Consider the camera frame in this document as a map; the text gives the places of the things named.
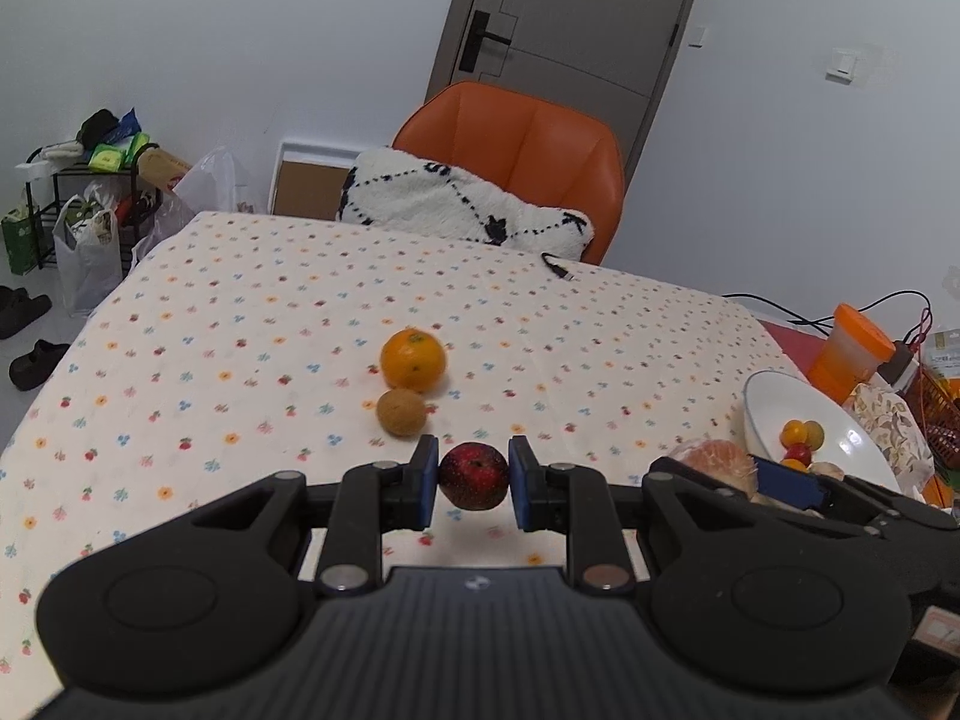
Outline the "medium orange fruit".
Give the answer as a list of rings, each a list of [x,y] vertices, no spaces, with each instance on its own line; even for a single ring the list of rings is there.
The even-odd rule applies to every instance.
[[[784,468],[791,468],[794,472],[807,473],[807,465],[804,465],[802,461],[796,460],[795,458],[785,458],[781,460],[779,465],[784,466]]]

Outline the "red cherry fruit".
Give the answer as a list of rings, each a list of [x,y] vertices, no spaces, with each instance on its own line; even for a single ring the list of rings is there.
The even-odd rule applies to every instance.
[[[788,449],[786,449],[786,452],[784,452],[784,461],[795,461],[796,463],[800,463],[802,466],[811,465],[811,447],[809,447],[807,444],[802,444],[802,442],[789,445]]]

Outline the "brown longan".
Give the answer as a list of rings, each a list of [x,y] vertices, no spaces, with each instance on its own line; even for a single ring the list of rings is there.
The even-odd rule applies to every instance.
[[[376,403],[379,426],[391,436],[411,439],[420,436],[427,424],[427,404],[420,394],[408,388],[393,388]]]
[[[815,452],[815,450],[820,449],[825,440],[825,433],[823,432],[823,427],[820,422],[816,421],[805,421],[805,444],[807,447]]]

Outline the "small orange kumquat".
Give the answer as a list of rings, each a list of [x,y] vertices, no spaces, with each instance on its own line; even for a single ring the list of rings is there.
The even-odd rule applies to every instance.
[[[784,449],[791,449],[794,445],[807,444],[807,424],[800,419],[789,419],[782,426],[781,433],[779,433],[779,442]]]

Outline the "peeled pomelo segment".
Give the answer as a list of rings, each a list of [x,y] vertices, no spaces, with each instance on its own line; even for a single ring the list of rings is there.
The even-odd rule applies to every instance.
[[[675,447],[669,458],[709,476],[713,481],[736,489],[748,499],[758,494],[755,460],[732,440],[703,439]]]
[[[814,463],[807,466],[807,472],[811,473],[811,475],[836,479],[836,481],[843,481],[844,479],[843,470],[829,461],[814,461]]]

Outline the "floral tissue pack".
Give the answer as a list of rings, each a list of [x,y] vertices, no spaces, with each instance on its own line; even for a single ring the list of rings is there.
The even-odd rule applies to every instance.
[[[843,403],[866,431],[895,476],[900,491],[916,500],[934,476],[934,457],[907,402],[885,383],[860,383]]]

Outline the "black charger adapter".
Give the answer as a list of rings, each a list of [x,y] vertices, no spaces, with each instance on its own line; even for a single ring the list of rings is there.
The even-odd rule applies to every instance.
[[[905,343],[897,343],[892,357],[877,367],[877,374],[893,388],[900,388],[903,376],[911,377],[911,371],[916,367],[913,351]]]

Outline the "floral patterned tablecloth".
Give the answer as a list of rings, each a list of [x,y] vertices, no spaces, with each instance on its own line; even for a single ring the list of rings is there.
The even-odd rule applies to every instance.
[[[652,460],[742,436],[742,390],[788,371],[709,294],[535,255],[281,216],[203,213],[89,317],[2,457],[2,712],[59,687],[34,626],[60,569],[293,468],[311,483],[405,460],[374,408],[379,356],[443,343],[444,447],[524,436],[537,457],[638,483]]]

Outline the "white black fuzzy cushion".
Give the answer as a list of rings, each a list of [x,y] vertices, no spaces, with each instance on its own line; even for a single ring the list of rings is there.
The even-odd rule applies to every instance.
[[[537,206],[462,167],[368,149],[343,183],[337,220],[578,260],[594,239],[579,211]]]

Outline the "cardboard white framed panel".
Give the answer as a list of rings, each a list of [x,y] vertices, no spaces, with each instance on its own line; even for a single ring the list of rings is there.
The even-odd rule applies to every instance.
[[[363,148],[283,138],[270,185],[270,211],[278,216],[334,221],[348,172]]]

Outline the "orange leather chair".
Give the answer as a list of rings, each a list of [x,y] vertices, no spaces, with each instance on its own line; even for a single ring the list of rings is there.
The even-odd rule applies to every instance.
[[[407,119],[392,146],[482,177],[524,202],[583,213],[601,263],[619,229],[625,170],[619,142],[597,119],[498,86],[459,82]]]

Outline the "black sandal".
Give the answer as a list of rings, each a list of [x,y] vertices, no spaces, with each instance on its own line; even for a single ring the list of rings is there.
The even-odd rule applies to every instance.
[[[0,286],[0,338],[14,337],[47,314],[51,307],[52,301],[47,294],[30,296],[25,288]]]
[[[10,362],[8,377],[13,387],[20,392],[41,387],[69,349],[68,343],[37,340],[29,353]]]

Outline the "white shopping bag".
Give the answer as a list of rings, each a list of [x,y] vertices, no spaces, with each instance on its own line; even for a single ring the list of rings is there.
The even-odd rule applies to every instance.
[[[87,316],[124,277],[116,215],[98,200],[75,195],[60,210],[52,240],[65,310]]]

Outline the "grey door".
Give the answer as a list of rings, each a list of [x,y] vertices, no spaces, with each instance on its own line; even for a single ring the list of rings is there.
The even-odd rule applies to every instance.
[[[599,119],[631,176],[669,80],[693,0],[451,0],[428,96],[462,80],[530,94]],[[473,73],[457,70],[475,10],[488,11]]]

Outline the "white wall switch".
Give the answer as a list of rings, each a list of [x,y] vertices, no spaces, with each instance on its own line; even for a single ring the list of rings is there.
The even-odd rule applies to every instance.
[[[828,82],[850,85],[856,79],[859,54],[853,49],[833,49],[825,68]]]

